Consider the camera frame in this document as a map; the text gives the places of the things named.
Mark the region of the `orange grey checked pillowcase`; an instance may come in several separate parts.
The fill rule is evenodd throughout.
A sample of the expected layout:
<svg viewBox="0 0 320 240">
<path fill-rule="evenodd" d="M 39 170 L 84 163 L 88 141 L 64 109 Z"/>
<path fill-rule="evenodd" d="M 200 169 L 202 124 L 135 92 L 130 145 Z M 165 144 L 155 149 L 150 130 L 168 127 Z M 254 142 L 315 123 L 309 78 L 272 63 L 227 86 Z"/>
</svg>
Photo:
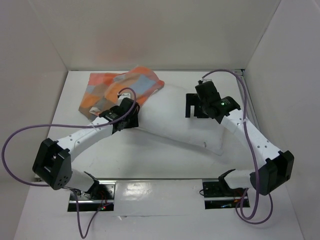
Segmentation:
<svg viewBox="0 0 320 240">
<path fill-rule="evenodd" d="M 118 103 L 118 94 L 135 93 L 137 103 L 142 106 L 165 82 L 154 71 L 137 66 L 125 73 L 91 73 L 78 111 L 93 121 L 105 110 Z"/>
</svg>

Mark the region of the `white pillow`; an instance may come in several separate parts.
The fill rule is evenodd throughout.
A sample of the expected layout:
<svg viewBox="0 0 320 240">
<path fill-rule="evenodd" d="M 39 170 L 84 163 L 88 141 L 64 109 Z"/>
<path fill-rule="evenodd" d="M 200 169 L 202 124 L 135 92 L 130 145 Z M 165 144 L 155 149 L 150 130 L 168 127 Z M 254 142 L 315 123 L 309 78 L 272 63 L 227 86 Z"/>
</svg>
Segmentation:
<svg viewBox="0 0 320 240">
<path fill-rule="evenodd" d="M 166 84 L 153 93 L 138 113 L 139 128 L 221 156 L 224 127 L 210 118 L 185 117 L 187 90 Z"/>
</svg>

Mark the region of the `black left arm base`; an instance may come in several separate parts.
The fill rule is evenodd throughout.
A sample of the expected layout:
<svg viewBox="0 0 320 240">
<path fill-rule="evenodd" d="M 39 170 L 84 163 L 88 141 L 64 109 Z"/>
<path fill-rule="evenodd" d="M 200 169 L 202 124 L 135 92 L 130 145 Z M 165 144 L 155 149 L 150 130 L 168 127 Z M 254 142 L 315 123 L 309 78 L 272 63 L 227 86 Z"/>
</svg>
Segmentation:
<svg viewBox="0 0 320 240">
<path fill-rule="evenodd" d="M 111 180 L 100 180 L 98 190 L 94 193 L 85 193 L 78 189 L 71 192 L 68 201 L 68 212 L 77 211 L 76 198 L 80 212 L 112 212 L 115 206 L 116 182 Z"/>
</svg>

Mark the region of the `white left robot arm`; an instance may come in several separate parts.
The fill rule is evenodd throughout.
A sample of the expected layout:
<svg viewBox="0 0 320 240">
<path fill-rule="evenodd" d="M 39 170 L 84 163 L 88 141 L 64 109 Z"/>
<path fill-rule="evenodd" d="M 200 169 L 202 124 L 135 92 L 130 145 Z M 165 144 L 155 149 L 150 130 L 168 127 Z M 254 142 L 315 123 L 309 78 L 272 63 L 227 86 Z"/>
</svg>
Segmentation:
<svg viewBox="0 0 320 240">
<path fill-rule="evenodd" d="M 137 102 L 124 97 L 120 105 L 103 111 L 84 129 L 58 140 L 45 139 L 39 146 L 33 172 L 53 190 L 75 189 L 86 199 L 94 199 L 103 189 L 102 185 L 92 174 L 72 168 L 72 162 L 102 139 L 123 129 L 138 127 L 139 110 Z"/>
</svg>

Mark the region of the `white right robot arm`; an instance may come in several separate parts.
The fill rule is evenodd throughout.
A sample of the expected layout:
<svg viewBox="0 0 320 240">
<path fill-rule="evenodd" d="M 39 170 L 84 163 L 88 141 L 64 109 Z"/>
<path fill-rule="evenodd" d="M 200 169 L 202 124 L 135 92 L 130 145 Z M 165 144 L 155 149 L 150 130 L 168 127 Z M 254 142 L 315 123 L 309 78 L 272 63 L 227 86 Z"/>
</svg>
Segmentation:
<svg viewBox="0 0 320 240">
<path fill-rule="evenodd" d="M 281 151 L 273 145 L 244 116 L 240 105 L 230 96 L 222 98 L 214 83 L 200 80 L 195 93 L 186 94 L 185 117 L 211 118 L 232 133 L 241 144 L 253 150 L 257 168 L 252 170 L 231 169 L 219 176 L 218 190 L 230 196 L 235 189 L 254 188 L 263 196 L 287 182 L 292 174 L 294 156 L 290 151 Z"/>
</svg>

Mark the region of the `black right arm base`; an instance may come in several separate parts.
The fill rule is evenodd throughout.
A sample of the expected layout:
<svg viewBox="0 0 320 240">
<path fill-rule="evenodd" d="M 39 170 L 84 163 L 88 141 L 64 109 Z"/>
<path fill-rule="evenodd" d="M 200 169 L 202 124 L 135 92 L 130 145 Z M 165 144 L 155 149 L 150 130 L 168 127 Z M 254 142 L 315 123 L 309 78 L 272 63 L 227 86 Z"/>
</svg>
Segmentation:
<svg viewBox="0 0 320 240">
<path fill-rule="evenodd" d="M 243 188 L 231 189 L 216 179 L 203 179 L 199 194 L 204 198 L 204 208 L 234 209 L 241 202 L 244 194 Z"/>
</svg>

